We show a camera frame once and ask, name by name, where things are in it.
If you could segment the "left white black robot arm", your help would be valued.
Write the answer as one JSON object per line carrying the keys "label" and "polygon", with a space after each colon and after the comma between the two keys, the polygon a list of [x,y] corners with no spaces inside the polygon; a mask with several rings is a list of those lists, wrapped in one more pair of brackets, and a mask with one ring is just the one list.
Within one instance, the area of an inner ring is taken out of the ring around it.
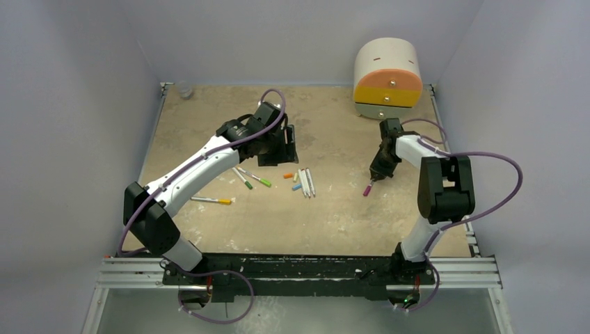
{"label": "left white black robot arm", "polygon": [[287,114],[262,102],[253,114],[224,122],[203,148],[159,179],[141,186],[132,182],[124,192],[123,224],[144,250],[175,263],[189,284],[207,277],[204,255],[185,239],[174,217],[202,188],[243,161],[259,166],[298,161],[294,126]]}

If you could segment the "magenta cap marker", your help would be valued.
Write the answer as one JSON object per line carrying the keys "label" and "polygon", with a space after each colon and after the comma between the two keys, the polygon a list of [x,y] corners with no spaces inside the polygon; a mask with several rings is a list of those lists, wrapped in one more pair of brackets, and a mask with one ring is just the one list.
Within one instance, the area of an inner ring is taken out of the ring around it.
{"label": "magenta cap marker", "polygon": [[370,194],[374,183],[375,183],[375,181],[371,180],[370,183],[366,186],[365,190],[362,193],[363,197],[367,197]]}

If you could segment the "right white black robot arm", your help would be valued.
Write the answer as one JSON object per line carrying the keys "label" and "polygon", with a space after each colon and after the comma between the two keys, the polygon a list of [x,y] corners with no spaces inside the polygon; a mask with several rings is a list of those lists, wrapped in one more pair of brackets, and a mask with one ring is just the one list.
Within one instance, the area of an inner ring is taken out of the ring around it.
{"label": "right white black robot arm", "polygon": [[392,254],[390,273],[407,283],[426,269],[430,250],[444,229],[475,209],[470,158],[427,148],[417,132],[407,132],[397,118],[379,123],[381,144],[370,166],[370,182],[391,178],[398,164],[407,161],[419,170],[417,208],[420,217],[410,234]]}

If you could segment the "blue cap marker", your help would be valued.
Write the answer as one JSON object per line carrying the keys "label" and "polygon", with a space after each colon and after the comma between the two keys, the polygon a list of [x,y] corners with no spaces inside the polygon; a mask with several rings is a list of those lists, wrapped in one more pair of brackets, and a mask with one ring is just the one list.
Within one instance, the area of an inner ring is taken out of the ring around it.
{"label": "blue cap marker", "polygon": [[312,196],[311,196],[310,189],[309,189],[309,186],[308,186],[308,180],[307,180],[307,177],[306,177],[305,169],[301,169],[301,170],[303,171],[305,185],[306,185],[306,188],[307,188],[307,191],[308,191],[308,198],[311,198]]}

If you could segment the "orange cap marker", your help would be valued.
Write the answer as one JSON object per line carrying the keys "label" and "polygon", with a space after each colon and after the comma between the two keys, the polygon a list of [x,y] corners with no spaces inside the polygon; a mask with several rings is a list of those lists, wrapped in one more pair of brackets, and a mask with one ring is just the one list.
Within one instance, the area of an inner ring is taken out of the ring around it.
{"label": "orange cap marker", "polygon": [[308,186],[309,186],[309,189],[310,189],[311,196],[313,196],[315,198],[316,195],[317,195],[317,193],[316,193],[316,190],[315,190],[315,187],[314,187],[314,182],[313,182],[313,179],[312,179],[312,175],[311,175],[310,169],[309,168],[306,168],[305,169],[305,173],[306,173],[306,177],[307,177],[307,180],[308,180]]}

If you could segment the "pale yellow cap marker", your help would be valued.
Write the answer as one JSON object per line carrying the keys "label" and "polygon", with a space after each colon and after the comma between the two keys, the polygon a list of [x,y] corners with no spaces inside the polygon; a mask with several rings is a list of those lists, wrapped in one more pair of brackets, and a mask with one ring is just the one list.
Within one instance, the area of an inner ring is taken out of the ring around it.
{"label": "pale yellow cap marker", "polygon": [[305,185],[305,180],[304,180],[304,176],[303,176],[303,171],[301,169],[298,169],[298,178],[299,178],[299,183],[301,185],[301,191],[304,195],[305,198],[308,198],[308,191]]}

